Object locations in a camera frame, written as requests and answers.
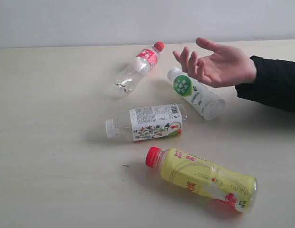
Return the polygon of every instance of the plastic bottle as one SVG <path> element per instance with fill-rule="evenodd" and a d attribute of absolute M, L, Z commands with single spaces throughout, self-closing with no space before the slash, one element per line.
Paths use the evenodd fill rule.
<path fill-rule="evenodd" d="M 140 141 L 181 134 L 187 126 L 187 113 L 182 104 L 132 109 L 122 119 L 106 120 L 108 138 L 123 137 Z"/>
<path fill-rule="evenodd" d="M 138 82 L 156 66 L 164 47 L 162 42 L 146 47 L 118 74 L 115 83 L 118 96 L 126 96 L 134 91 Z"/>
<path fill-rule="evenodd" d="M 163 179 L 201 196 L 222 200 L 240 212 L 249 212 L 257 194 L 256 178 L 230 171 L 177 149 L 152 147 L 146 165 Z"/>
<path fill-rule="evenodd" d="M 205 120 L 217 118 L 225 107 L 225 101 L 209 91 L 202 83 L 188 77 L 178 68 L 167 74 L 174 90 L 188 101 Z"/>

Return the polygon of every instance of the barcode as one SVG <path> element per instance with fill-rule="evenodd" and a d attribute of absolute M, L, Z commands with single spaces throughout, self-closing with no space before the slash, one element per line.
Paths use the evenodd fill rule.
<path fill-rule="evenodd" d="M 177 105 L 171 105 L 170 108 L 173 114 L 179 113 Z"/>

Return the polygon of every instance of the yellow bottle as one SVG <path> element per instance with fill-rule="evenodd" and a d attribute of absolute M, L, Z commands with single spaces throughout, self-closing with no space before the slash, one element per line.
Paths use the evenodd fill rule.
<path fill-rule="evenodd" d="M 177 149 L 152 147 L 146 165 L 163 179 L 201 196 L 222 200 L 240 212 L 250 212 L 257 194 L 256 178 L 225 169 Z"/>

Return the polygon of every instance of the green label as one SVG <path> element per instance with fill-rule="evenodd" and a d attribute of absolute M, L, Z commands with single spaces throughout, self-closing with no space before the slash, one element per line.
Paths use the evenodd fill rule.
<path fill-rule="evenodd" d="M 190 78 L 185 75 L 175 78 L 173 88 L 182 96 L 190 96 L 192 94 L 192 82 Z"/>

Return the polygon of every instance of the light wooden table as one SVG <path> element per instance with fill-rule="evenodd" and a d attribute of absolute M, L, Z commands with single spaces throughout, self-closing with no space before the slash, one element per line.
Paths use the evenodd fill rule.
<path fill-rule="evenodd" d="M 229 44 L 295 61 L 295 40 Z M 215 90 L 226 100 L 221 117 L 204 121 L 166 79 L 178 67 L 171 52 L 184 45 L 167 45 L 158 66 L 119 100 L 108 87 L 144 46 L 0 49 L 0 228 L 295 228 L 295 114 L 239 99 L 231 87 Z M 106 139 L 106 119 L 171 103 L 188 111 L 182 136 Z M 151 146 L 256 176 L 252 212 L 222 210 L 161 180 L 145 166 Z"/>

